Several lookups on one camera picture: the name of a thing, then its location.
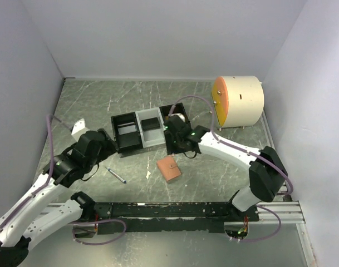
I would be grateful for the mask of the orange leather card holder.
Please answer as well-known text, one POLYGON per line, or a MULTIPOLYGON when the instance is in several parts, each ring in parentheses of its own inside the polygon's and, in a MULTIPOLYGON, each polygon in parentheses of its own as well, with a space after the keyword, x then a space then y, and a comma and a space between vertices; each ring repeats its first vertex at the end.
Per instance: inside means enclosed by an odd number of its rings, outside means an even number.
POLYGON ((172 155, 165 156, 163 159, 158 160, 156 165, 167 183, 172 182, 181 175, 178 164, 172 155))

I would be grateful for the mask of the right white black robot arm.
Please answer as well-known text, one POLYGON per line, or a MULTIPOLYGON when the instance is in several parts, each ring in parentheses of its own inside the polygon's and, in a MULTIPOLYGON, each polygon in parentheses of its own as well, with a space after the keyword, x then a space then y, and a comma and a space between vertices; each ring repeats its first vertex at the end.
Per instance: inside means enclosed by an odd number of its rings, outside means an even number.
POLYGON ((212 130, 191 126, 178 115, 164 122, 164 133, 181 153, 194 152, 216 157, 248 172, 249 184, 238 190, 229 201, 228 217, 239 221, 247 210, 260 202, 272 202, 288 177, 276 150, 244 146, 218 136, 212 130))

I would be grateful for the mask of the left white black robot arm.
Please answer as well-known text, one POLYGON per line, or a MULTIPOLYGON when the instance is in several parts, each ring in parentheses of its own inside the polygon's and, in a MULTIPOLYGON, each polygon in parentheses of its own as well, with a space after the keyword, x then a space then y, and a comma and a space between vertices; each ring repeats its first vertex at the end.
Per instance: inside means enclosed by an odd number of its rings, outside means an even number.
POLYGON ((82 130, 60 155, 52 158, 35 184, 0 218, 0 266, 19 266, 30 250, 71 222, 94 218, 95 202, 84 192, 73 194, 60 207, 40 213, 94 166, 117 152, 116 143, 103 129, 82 130))

